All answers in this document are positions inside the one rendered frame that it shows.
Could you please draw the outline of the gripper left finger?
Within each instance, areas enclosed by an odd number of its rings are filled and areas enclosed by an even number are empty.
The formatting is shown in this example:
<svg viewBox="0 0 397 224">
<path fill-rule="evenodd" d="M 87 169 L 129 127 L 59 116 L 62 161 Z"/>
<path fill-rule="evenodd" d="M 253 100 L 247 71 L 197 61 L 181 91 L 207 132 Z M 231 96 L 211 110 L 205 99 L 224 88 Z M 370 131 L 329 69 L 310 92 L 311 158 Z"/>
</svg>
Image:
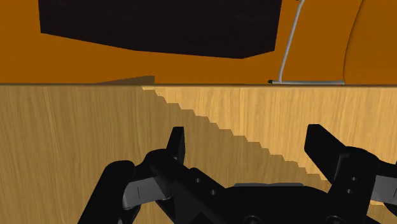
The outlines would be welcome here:
<svg viewBox="0 0 397 224">
<path fill-rule="evenodd" d="M 150 151 L 139 164 L 108 164 L 78 224 L 137 224 L 143 204 L 156 202 L 173 224 L 226 224 L 224 187 L 196 168 L 187 168 L 185 132 L 172 129 L 166 148 Z"/>
</svg>

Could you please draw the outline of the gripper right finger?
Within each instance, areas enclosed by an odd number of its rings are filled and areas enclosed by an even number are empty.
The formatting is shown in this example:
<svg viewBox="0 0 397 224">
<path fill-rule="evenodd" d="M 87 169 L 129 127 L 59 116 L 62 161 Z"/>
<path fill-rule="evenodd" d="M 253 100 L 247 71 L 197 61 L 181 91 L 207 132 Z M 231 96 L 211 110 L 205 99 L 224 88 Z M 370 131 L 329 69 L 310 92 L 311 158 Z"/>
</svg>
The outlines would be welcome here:
<svg viewBox="0 0 397 224">
<path fill-rule="evenodd" d="M 331 184 L 324 224 L 380 224 L 367 216 L 372 200 L 397 217 L 397 162 L 346 146 L 320 124 L 308 125 L 304 151 Z"/>
</svg>

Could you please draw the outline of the grey bent metal tube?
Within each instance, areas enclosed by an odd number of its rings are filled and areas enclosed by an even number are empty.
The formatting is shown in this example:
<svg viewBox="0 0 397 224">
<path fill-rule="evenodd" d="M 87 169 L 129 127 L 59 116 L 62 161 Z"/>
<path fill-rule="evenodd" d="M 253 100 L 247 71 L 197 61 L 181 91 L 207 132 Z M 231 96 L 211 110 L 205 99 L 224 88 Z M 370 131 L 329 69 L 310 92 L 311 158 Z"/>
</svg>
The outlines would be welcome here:
<svg viewBox="0 0 397 224">
<path fill-rule="evenodd" d="M 315 85 L 315 86 L 343 86 L 345 85 L 345 81 L 342 78 L 341 80 L 326 80 L 326 81 L 319 81 L 319 80 L 285 80 L 284 79 L 284 69 L 286 66 L 286 62 L 288 59 L 288 55 L 289 55 L 289 51 L 291 48 L 291 44 L 295 35 L 295 31 L 296 31 L 296 27 L 297 27 L 297 23 L 298 20 L 300 18 L 300 14 L 302 11 L 302 8 L 306 2 L 306 0 L 297 0 L 298 6 L 296 9 L 296 13 L 295 13 L 295 17 L 293 20 L 293 24 L 291 26 L 291 31 L 290 34 L 288 36 L 288 42 L 286 44 L 285 47 L 285 51 L 282 57 L 282 62 L 279 68 L 279 72 L 278 72 L 278 77 L 276 80 L 268 80 L 268 84 L 271 85 L 305 85 L 305 86 L 309 86 L 309 85 Z"/>
</svg>

